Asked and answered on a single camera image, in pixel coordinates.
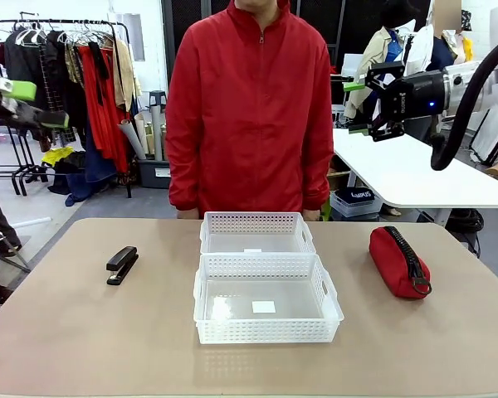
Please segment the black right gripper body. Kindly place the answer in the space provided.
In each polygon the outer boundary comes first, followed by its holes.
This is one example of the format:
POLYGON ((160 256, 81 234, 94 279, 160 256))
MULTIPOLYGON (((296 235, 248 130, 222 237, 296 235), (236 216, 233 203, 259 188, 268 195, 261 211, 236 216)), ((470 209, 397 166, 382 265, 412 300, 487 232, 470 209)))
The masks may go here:
POLYGON ((381 116, 385 120, 405 120, 441 114, 447 94, 444 74, 421 72, 391 82, 381 94, 381 116))

